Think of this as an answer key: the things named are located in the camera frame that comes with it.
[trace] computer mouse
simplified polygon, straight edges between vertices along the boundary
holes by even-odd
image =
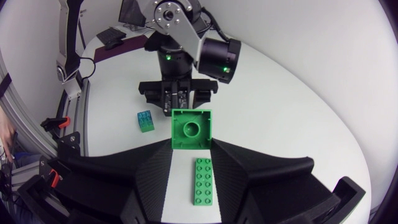
[[[114,49],[117,46],[120,46],[124,44],[123,40],[121,39],[115,39],[115,40],[111,40],[108,43],[105,44],[105,50],[111,50]]]

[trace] blue-green lego brick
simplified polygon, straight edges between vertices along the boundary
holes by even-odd
[[[137,114],[138,123],[141,131],[143,133],[147,131],[153,131],[155,129],[154,123],[152,122],[152,116],[150,115],[150,111],[144,111]]]
[[[213,204],[213,165],[211,159],[198,158],[195,164],[193,205]]]

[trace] white table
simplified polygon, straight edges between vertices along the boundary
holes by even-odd
[[[120,29],[127,32],[127,38],[146,31]],[[83,56],[93,58],[95,49],[102,46],[95,37]],[[81,61],[83,76],[91,73],[90,63]],[[193,77],[207,78],[196,71]],[[139,82],[157,80],[160,80],[157,54],[144,49],[96,64],[88,101],[89,156],[126,151],[171,137],[170,118],[160,108],[147,104],[145,96],[138,92]],[[352,178],[366,194],[345,223],[368,222],[371,184],[358,143],[316,93],[273,60],[243,44],[232,82],[219,83],[211,103],[199,109],[213,110],[214,138],[272,156],[313,158],[312,174],[331,191],[341,177]],[[137,113],[145,110],[152,113],[155,131],[141,133]],[[192,165],[197,157],[210,158],[210,151],[174,150],[163,222],[221,221],[216,194],[213,206],[192,204]]]

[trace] black 3d-printed holder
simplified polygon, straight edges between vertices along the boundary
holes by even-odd
[[[41,195],[51,189],[38,175],[18,191],[45,223],[160,223],[171,158],[169,139],[103,157],[81,157],[61,142],[48,164],[63,177],[54,191],[70,216],[46,203]],[[213,138],[211,159],[223,223],[339,223],[365,194],[348,177],[330,192],[308,157],[273,157]]]

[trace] red lever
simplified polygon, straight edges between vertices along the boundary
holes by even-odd
[[[68,126],[70,124],[70,118],[68,116],[66,116],[65,118],[67,119],[67,121],[58,125],[58,128],[65,128],[66,126]]]
[[[51,187],[54,188],[54,187],[57,186],[58,181],[60,180],[60,176],[59,176],[59,174],[57,173],[57,171],[55,171],[55,169],[52,169],[51,172],[50,172],[50,174],[51,174],[52,172],[55,172],[55,177],[54,177],[54,179],[53,179],[53,181],[52,181],[52,183],[51,183]]]

